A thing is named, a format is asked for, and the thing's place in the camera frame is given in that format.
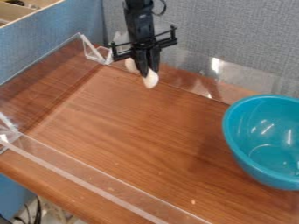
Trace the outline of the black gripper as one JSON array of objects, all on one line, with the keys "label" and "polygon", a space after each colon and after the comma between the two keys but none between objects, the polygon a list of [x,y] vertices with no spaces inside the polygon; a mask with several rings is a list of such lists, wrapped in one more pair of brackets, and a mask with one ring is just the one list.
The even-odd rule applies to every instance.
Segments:
[{"label": "black gripper", "polygon": [[136,68],[146,78],[150,68],[158,73],[160,66],[160,51],[178,44],[175,25],[167,31],[155,33],[154,13],[150,9],[124,8],[126,27],[128,41],[118,44],[111,42],[114,61],[131,57],[135,60]]}]

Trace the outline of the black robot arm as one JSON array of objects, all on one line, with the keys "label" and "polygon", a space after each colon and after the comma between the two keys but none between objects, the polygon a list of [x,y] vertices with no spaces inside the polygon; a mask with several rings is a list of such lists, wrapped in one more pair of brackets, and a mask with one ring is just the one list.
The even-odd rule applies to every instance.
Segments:
[{"label": "black robot arm", "polygon": [[151,71],[159,72],[160,51],[178,44],[175,31],[178,27],[171,25],[168,31],[155,33],[154,16],[162,16],[166,12],[166,1],[160,13],[154,12],[154,0],[124,0],[123,9],[126,16],[126,28],[128,40],[118,44],[111,42],[114,61],[131,58],[135,62],[136,69],[146,78]]}]

